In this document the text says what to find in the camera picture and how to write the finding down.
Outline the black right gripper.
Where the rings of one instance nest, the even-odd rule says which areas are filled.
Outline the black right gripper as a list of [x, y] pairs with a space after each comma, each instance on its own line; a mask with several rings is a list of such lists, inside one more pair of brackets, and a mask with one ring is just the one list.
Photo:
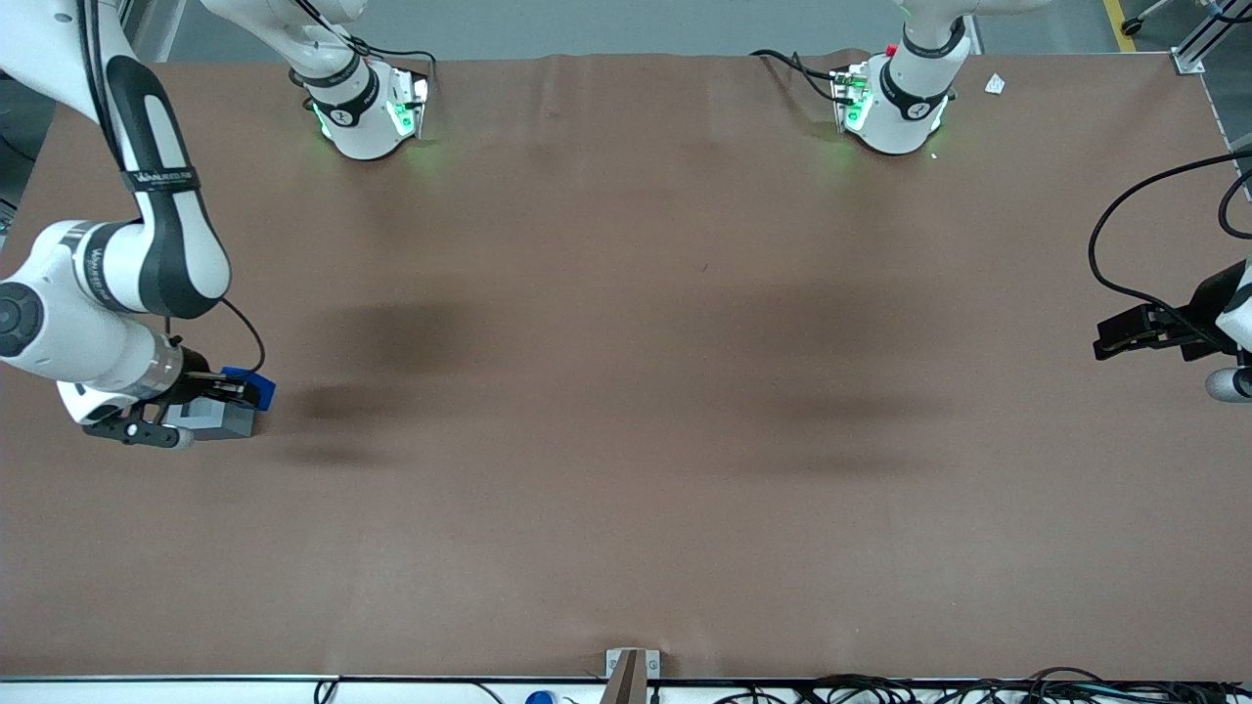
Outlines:
[[247, 375], [215, 373], [205, 357], [185, 346], [182, 352], [182, 370], [172, 385], [172, 405], [192, 405], [197, 398], [210, 398], [220, 405], [262, 410], [262, 391], [249, 383]]

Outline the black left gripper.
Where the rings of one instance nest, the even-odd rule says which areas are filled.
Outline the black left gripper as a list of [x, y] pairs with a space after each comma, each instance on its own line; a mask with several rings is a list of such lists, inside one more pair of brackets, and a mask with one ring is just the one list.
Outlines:
[[1098, 324], [1093, 342], [1097, 361], [1141, 349], [1178, 347], [1184, 361], [1211, 355], [1238, 356], [1239, 344], [1218, 329], [1218, 314], [1224, 312], [1246, 272], [1239, 261], [1209, 276], [1194, 287], [1189, 302], [1182, 306], [1141, 304], [1114, 314]]

